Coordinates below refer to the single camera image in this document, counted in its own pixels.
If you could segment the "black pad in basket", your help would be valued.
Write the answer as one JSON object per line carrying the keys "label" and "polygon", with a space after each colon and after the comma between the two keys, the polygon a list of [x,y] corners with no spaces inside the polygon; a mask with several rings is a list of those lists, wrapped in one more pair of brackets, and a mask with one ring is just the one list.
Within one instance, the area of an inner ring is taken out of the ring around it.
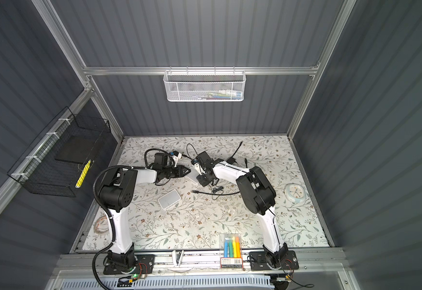
{"label": "black pad in basket", "polygon": [[91,156],[95,143],[94,138],[71,136],[56,153],[54,159],[66,163],[85,164]]}

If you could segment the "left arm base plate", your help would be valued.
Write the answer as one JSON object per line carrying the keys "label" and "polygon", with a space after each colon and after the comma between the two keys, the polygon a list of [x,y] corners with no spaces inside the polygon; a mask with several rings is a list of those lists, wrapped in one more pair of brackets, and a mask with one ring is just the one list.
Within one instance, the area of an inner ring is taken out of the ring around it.
{"label": "left arm base plate", "polygon": [[155,265],[152,254],[130,255],[108,253],[103,261],[104,275],[151,274]]}

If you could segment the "box of coloured markers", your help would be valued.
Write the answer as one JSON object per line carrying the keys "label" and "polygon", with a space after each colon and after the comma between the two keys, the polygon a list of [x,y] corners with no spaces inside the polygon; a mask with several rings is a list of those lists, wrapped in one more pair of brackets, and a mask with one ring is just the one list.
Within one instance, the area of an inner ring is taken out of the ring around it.
{"label": "box of coloured markers", "polygon": [[220,236],[221,269],[243,269],[241,237],[236,233]]}

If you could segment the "white round clock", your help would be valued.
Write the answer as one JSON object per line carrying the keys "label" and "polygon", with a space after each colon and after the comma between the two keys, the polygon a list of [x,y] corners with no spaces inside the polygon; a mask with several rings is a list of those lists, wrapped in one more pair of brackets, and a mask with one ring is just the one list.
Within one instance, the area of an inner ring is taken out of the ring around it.
{"label": "white round clock", "polygon": [[303,203],[307,199],[307,193],[300,184],[287,184],[285,186],[285,197],[294,204]]}

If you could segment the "roll of clear tape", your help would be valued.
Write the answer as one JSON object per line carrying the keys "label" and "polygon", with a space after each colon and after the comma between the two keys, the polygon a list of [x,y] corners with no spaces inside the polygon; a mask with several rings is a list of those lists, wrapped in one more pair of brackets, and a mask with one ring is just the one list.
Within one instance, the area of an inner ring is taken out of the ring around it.
{"label": "roll of clear tape", "polygon": [[93,225],[93,231],[95,234],[103,235],[108,234],[109,229],[109,221],[105,215],[100,216]]}

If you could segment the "floral table mat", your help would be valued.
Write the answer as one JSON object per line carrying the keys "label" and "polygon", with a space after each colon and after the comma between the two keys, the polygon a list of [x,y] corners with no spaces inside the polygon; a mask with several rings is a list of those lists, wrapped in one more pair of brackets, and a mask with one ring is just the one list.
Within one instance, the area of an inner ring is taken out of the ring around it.
{"label": "floral table mat", "polygon": [[[241,167],[260,167],[276,191],[277,223],[288,246],[328,246],[312,201],[294,204],[285,197],[287,184],[305,185],[286,136],[131,137],[125,140],[118,163],[142,166],[153,161],[153,149],[157,148],[183,153],[181,163],[185,166],[204,151],[212,158],[233,157]],[[224,233],[239,234],[246,248],[261,247],[263,235],[256,215],[247,210],[234,184],[219,181],[219,185],[224,191],[217,197],[210,195],[209,188],[186,177],[160,186],[137,186],[127,209],[129,232],[136,248],[216,249]],[[174,189],[181,195],[180,202],[163,210],[158,199]]]}

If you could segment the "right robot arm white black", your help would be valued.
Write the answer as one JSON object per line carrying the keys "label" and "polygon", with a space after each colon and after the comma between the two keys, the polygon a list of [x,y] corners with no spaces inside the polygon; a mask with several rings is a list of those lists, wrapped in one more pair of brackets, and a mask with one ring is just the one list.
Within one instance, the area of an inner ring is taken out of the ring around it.
{"label": "right robot arm white black", "polygon": [[288,254],[288,245],[277,224],[276,191],[262,169],[257,166],[248,169],[222,159],[211,159],[207,152],[198,154],[191,164],[198,171],[197,181],[203,187],[215,180],[237,185],[244,205],[259,218],[264,239],[263,249],[269,267],[281,268],[281,263]]}

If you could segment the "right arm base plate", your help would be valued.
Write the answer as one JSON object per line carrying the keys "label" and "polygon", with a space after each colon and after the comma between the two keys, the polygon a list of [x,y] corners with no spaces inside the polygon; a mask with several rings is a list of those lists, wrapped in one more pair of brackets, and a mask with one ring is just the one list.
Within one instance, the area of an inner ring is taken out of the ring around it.
{"label": "right arm base plate", "polygon": [[294,251],[287,251],[284,256],[271,255],[265,251],[249,252],[247,261],[252,271],[285,270],[294,271],[299,269],[299,262]]}

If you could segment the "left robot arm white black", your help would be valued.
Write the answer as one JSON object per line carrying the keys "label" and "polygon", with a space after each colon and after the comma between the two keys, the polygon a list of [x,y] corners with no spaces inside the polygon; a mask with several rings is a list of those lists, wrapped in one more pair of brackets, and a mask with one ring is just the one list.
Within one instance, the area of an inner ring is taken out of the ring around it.
{"label": "left robot arm white black", "polygon": [[94,181],[94,199],[108,219],[111,241],[101,253],[106,253],[104,264],[118,271],[133,271],[137,265],[134,244],[129,233],[128,206],[133,201],[135,186],[138,184],[161,185],[165,179],[170,181],[188,175],[191,170],[178,161],[183,154],[162,149],[153,149],[155,159],[145,166],[116,165],[102,170]]}

